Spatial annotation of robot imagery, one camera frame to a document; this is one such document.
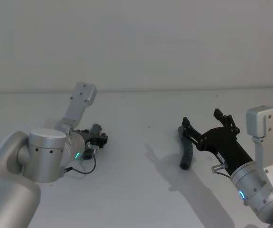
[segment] cable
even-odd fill
[[[224,173],[221,173],[221,172],[215,172],[215,173],[217,173],[217,174],[220,174],[220,175],[222,175],[222,176],[225,176],[225,177],[227,177],[227,178],[231,178],[229,175],[226,175],[226,174],[224,174]]]
[[[80,173],[80,174],[84,174],[84,175],[90,174],[90,173],[92,173],[92,172],[95,170],[95,168],[96,168],[96,166],[97,166],[97,160],[96,160],[96,158],[95,158],[95,155],[93,155],[93,159],[94,159],[94,166],[93,166],[93,169],[92,169],[90,172],[82,172],[82,171],[79,171],[79,170],[77,170],[77,169],[74,169],[72,166],[66,168],[66,169],[65,169],[65,172],[67,173],[67,172],[69,172],[69,171],[71,171],[71,170],[74,170],[75,172],[78,172],[78,173]]]

